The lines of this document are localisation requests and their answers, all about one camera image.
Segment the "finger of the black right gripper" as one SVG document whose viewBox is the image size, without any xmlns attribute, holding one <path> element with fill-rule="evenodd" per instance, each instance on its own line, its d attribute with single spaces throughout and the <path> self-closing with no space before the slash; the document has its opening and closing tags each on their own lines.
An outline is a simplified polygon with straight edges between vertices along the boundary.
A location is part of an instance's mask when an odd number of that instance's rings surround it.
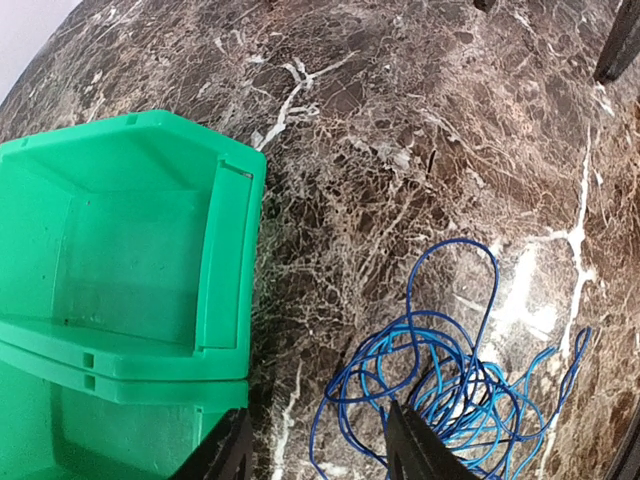
<svg viewBox="0 0 640 480">
<path fill-rule="evenodd" d="M 639 0 L 624 0 L 599 56 L 594 79 L 616 81 L 639 54 Z"/>
</svg>

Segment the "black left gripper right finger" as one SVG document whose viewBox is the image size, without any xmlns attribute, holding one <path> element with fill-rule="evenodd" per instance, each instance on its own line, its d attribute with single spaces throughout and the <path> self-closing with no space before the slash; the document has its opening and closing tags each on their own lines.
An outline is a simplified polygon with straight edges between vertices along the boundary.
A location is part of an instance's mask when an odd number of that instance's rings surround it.
<svg viewBox="0 0 640 480">
<path fill-rule="evenodd" d="M 391 403 L 385 430 L 390 479 L 477 480 L 416 411 Z"/>
</svg>

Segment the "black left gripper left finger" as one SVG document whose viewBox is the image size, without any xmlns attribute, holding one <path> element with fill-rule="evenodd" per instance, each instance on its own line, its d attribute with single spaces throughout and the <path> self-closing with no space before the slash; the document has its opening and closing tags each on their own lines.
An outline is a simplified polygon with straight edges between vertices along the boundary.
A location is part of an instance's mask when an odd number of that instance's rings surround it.
<svg viewBox="0 0 640 480">
<path fill-rule="evenodd" d="M 171 480 L 249 480 L 253 429 L 247 408 L 230 409 L 170 477 Z"/>
</svg>

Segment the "green plastic three-compartment bin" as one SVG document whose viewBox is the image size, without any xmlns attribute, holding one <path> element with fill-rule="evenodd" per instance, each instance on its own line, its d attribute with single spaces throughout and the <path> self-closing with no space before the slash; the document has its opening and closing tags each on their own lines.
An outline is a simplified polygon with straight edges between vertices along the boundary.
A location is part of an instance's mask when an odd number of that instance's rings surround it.
<svg viewBox="0 0 640 480">
<path fill-rule="evenodd" d="M 1 147 L 1 475 L 170 479 L 248 409 L 267 161 L 167 111 Z"/>
</svg>

